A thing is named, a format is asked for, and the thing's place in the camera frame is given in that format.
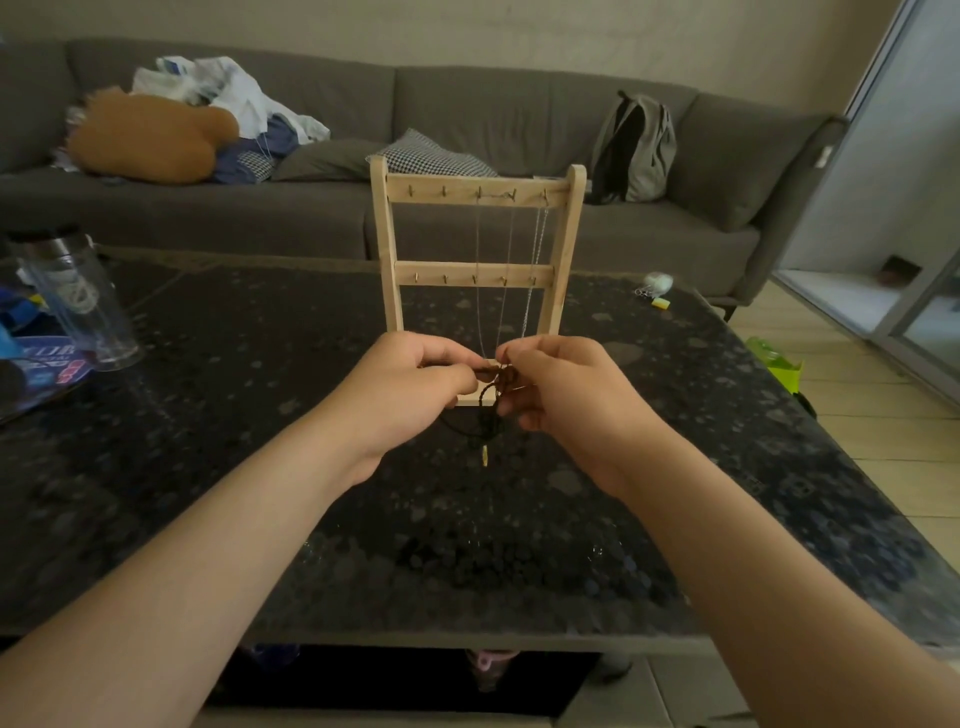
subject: wooden jewelry stand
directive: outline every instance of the wooden jewelry stand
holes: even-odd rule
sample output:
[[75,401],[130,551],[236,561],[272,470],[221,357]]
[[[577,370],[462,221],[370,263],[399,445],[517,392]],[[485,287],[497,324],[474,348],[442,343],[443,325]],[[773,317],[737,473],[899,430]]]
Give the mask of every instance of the wooden jewelry stand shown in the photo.
[[[562,180],[517,180],[504,177],[395,175],[387,171],[387,159],[373,157],[370,161],[370,178],[388,331],[403,331],[401,285],[542,288],[543,304],[537,333],[560,331],[570,262],[587,186],[587,170],[582,165],[570,165]],[[554,232],[553,250],[547,264],[397,260],[391,205],[400,204],[558,208],[561,217]],[[480,392],[484,386],[484,383],[478,382],[476,392],[461,395],[457,404],[480,404]],[[493,397],[488,395],[484,404],[493,404]]]

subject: white cloth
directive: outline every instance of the white cloth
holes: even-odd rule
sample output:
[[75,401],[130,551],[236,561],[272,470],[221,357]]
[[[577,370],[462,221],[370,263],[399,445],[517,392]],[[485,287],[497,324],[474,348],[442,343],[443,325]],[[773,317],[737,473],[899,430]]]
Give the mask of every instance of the white cloth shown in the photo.
[[267,131],[274,114],[282,116],[297,133],[297,141],[324,141],[330,129],[312,116],[297,114],[274,101],[256,79],[227,56],[190,61],[181,56],[156,59],[156,71],[137,68],[133,74],[133,93],[146,93],[198,105],[209,101],[212,107],[232,113],[240,127],[240,136],[256,139]]

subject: hand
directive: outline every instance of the hand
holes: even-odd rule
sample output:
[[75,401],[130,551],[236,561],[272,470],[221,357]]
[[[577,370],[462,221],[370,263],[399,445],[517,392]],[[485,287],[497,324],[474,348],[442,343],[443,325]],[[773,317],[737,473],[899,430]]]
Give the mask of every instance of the hand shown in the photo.
[[624,498],[623,460],[637,438],[672,432],[592,339],[530,336],[501,345],[496,359],[519,374],[498,413],[552,436],[612,496]]
[[476,372],[488,366],[479,354],[439,336],[396,331],[377,339],[318,407],[350,437],[356,465],[349,485],[373,475],[387,450],[427,429],[457,395],[473,392]]

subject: bottle cap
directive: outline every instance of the bottle cap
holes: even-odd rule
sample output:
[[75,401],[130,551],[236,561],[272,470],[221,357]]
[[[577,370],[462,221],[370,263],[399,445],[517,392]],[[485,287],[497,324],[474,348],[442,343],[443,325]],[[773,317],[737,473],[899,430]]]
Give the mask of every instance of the bottle cap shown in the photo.
[[63,257],[89,247],[86,235],[76,223],[5,231],[3,236],[14,255],[31,260]]

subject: brown plush toy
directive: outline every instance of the brown plush toy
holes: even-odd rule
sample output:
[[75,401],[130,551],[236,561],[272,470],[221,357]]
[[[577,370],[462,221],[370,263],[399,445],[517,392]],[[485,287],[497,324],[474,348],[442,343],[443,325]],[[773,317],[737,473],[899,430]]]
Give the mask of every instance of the brown plush toy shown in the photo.
[[90,96],[86,119],[66,149],[85,172],[191,184],[208,178],[217,150],[239,137],[236,117],[226,109],[107,88]]

